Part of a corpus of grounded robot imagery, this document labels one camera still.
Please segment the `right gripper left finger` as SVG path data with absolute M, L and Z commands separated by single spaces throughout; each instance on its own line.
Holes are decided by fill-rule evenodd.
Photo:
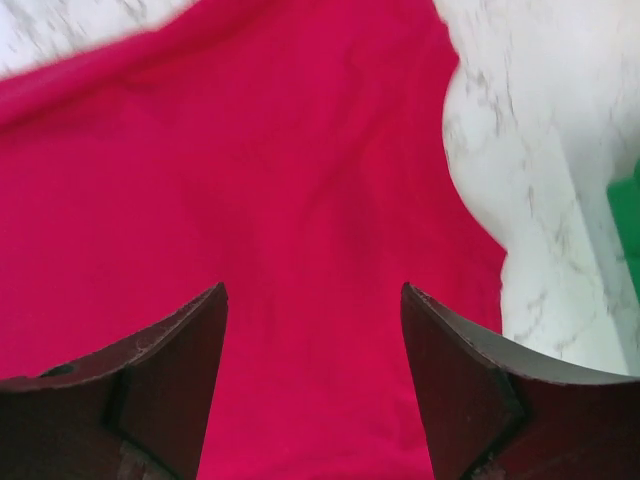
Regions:
M 217 284 L 99 351 L 3 380 L 2 478 L 196 478 L 227 314 Z

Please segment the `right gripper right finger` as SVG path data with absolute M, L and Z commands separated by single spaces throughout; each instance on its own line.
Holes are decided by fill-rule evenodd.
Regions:
M 412 285 L 401 323 L 438 479 L 635 479 L 639 381 L 561 361 Z

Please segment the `red t shirt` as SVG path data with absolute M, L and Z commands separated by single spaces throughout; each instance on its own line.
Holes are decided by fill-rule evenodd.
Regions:
M 204 479 L 429 479 L 412 283 L 498 329 L 504 252 L 449 177 L 429 1 L 201 1 L 1 84 L 1 373 L 216 284 Z

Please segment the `green plastic tray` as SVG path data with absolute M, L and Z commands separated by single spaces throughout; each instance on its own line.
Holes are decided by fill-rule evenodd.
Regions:
M 608 186 L 607 198 L 630 277 L 634 288 L 639 291 L 639 162 L 636 162 L 631 176 Z

